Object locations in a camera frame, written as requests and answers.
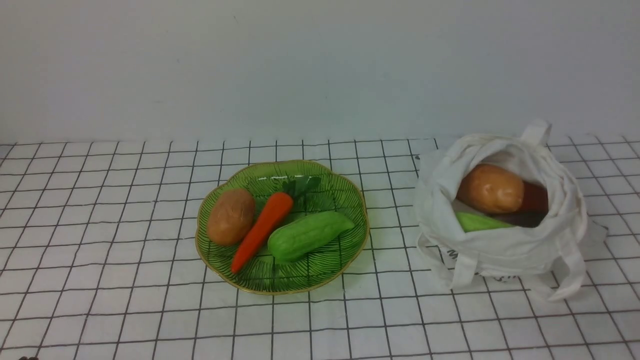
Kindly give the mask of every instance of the gold plate rim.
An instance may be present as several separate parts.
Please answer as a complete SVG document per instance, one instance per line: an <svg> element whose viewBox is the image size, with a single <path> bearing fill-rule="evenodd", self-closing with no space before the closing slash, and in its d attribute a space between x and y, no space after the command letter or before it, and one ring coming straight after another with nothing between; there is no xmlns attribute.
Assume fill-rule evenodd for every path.
<svg viewBox="0 0 640 360"><path fill-rule="evenodd" d="M205 265L207 265L207 268L209 268L211 271L215 272L216 274L218 274L218 276L220 276L224 281L226 281L227 283L231 284L233 287L246 291L248 293L254 293L254 294L259 294L259 295L286 295L286 294L296 294L296 293L305 293L308 291L312 291L315 290L321 286L324 286L326 284L328 284L329 282L332 282L333 280L335 280L338 276L342 275L342 273L344 273L347 268L349 267L349 265L351 265L351 263L360 255L360 253L364 250L364 247L367 245L367 241L369 240L369 237L371 235L371 228L369 226L369 214L367 214L367 206L365 203L365 199L364 199L364 195L362 193L362 190L359 189L359 187L352 182L349 178L347 178L346 176L340 175L335 173L333 170L331 170L330 168L316 162L316 161L311 161L311 160L287 160L287 161L270 161L270 162L265 162L265 163L256 163L256 164L252 164L252 165L248 165L247 167L244 167L240 170L238 170L235 174L233 174L232 176L229 177L228 180L225 181L224 184L222 185L218 185L217 187L215 187L215 189L211 190L207 196L202 200L202 202L200 203L200 208L198 209L198 219L200 219L200 214L202 213L202 206L204 205L204 202L206 201L206 199L216 190L220 189L222 186L224 186L225 184L227 184L231 179L233 179L235 176L237 176L238 174L240 174L241 172L252 168L252 167L256 167L256 166L260 166L260 165L279 165L279 164L284 164L284 163L313 163L316 165L319 165L323 168L325 168L327 171L329 171L329 173L339 176L341 178L343 178L344 180L348 181L349 184L352 184L357 190L358 190L358 194L360 196L360 202L362 204L363 210L364 210L364 219L365 219L365 226L367 227L367 232L364 238L364 241L362 242L362 245L360 246L360 249L358 249L358 252L355 254L355 256L353 256L353 258L351 258L351 260L349 260L348 263L346 263L333 277L327 279L325 282L322 282L318 285L314 285L311 286L309 288L305 288L305 289L300 289L300 290L294 290L294 291L257 291L257 290L251 290L249 288L245 288L244 286L240 286L236 283L234 283L233 281L231 281L230 279L228 279L226 276L224 276L223 274L221 274L219 271L217 271L216 269L214 269L209 262L207 262L204 258L204 256L202 255L202 252L200 251L200 247L198 246L198 233L200 232L200 221L198 221L198 225L196 227L196 233L195 233L195 237L194 237L194 245L196 247L196 250L198 251L198 255L200 256L200 259L202 260L203 263L205 263Z"/></svg>

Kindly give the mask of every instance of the bag handle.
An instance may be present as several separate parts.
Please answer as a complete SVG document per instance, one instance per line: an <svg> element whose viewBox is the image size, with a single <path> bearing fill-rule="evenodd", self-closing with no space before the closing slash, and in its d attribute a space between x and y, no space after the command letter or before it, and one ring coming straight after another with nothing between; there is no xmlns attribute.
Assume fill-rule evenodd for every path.
<svg viewBox="0 0 640 360"><path fill-rule="evenodd" d="M589 221L586 236L589 241L604 241L607 236L607 229ZM569 274L562 280L555 292L542 282L538 275L523 277L523 280L529 283L531 290L547 301L558 301L575 294L580 290L586 275L586 265L584 264L584 259L582 258L577 242L569 238L566 239L564 243L561 243L560 238L558 238L556 245L558 246L562 260L569 268Z"/></svg>
<svg viewBox="0 0 640 360"><path fill-rule="evenodd" d="M536 119L533 120L526 129L524 129L524 132L522 133L520 139L531 145L544 146L549 139L550 133L551 124L544 120Z"/></svg>
<svg viewBox="0 0 640 360"><path fill-rule="evenodd" d="M440 282L444 286L446 286L448 289L453 289L471 284L471 281L473 280L476 273L478 262L477 256L470 257L458 253L458 258L456 259L456 267L454 271L451 272L451 270L449 270L442 263L440 258L436 256L433 251L427 248L429 243L434 242L429 241L426 235L420 233L416 241L418 251L420 251L420 253L424 256L427 266L431 269L431 272L435 274L438 279L440 279Z"/></svg>

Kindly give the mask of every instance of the grid tablecloth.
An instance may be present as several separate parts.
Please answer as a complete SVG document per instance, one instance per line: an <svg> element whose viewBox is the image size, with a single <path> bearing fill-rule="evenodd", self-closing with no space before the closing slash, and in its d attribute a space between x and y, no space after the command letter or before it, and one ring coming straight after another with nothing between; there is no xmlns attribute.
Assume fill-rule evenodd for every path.
<svg viewBox="0 0 640 360"><path fill-rule="evenodd" d="M416 256L415 157L452 141L0 145L0 360L640 358L640 138L550 140L609 228L555 304L518 279L445 291ZM198 257L199 205L247 164L301 158L363 190L366 248L310 293L239 291Z"/></svg>

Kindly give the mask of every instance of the orange carrot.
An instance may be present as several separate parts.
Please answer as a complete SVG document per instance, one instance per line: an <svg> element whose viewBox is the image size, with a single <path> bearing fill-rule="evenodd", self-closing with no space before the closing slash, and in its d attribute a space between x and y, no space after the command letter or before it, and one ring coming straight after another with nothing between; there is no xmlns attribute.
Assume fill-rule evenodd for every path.
<svg viewBox="0 0 640 360"><path fill-rule="evenodd" d="M298 178L296 181L285 183L282 192L276 192L269 197L258 220L236 251L231 262L232 273L237 274L258 253L269 235L287 217L293 208L294 199L315 188L319 182L319 177Z"/></svg>
<svg viewBox="0 0 640 360"><path fill-rule="evenodd" d="M277 192L269 197L258 220L238 247L231 263L232 273L237 274L244 264L258 253L276 226L287 217L291 208L293 208L293 199L288 194Z"/></svg>

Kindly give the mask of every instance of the white wall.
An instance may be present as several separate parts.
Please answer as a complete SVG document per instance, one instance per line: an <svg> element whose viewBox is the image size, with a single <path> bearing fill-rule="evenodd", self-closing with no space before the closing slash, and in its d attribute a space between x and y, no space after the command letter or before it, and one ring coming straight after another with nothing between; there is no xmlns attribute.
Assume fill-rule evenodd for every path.
<svg viewBox="0 0 640 360"><path fill-rule="evenodd" d="M639 99L638 0L0 1L2 141L640 131Z"/></svg>

